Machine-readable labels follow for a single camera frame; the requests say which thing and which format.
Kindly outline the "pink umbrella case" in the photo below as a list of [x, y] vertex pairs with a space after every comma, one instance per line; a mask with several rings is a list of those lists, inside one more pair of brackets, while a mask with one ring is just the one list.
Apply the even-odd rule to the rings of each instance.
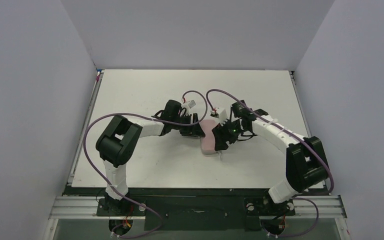
[[218, 156], [219, 161], [222, 160], [222, 152], [215, 150], [216, 138], [212, 130], [218, 125], [213, 119], [205, 119], [200, 122], [200, 127], [203, 130], [205, 136], [200, 139], [201, 153], [205, 157]]

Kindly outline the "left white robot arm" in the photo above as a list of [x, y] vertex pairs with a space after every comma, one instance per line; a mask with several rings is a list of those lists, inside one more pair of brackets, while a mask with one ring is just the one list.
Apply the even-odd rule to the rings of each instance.
[[160, 137], [172, 130], [179, 131], [184, 137], [205, 137], [198, 114], [190, 113], [195, 104], [194, 100], [183, 103], [169, 100], [165, 108], [149, 120], [144, 118], [129, 120], [119, 114], [111, 119], [95, 144], [109, 180], [105, 190], [107, 201], [115, 204], [125, 201], [124, 197], [129, 192], [126, 164], [140, 138]]

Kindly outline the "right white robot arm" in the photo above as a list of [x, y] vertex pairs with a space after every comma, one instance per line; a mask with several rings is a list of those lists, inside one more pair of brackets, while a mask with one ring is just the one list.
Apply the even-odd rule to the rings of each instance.
[[288, 201], [295, 195], [329, 178], [323, 144], [317, 137], [296, 134], [279, 124], [262, 109], [246, 107], [244, 100], [230, 107], [230, 115], [224, 108], [214, 108], [210, 115], [219, 120], [211, 130], [215, 151], [224, 151], [250, 132], [261, 137], [285, 155], [285, 177], [268, 190], [274, 204]]

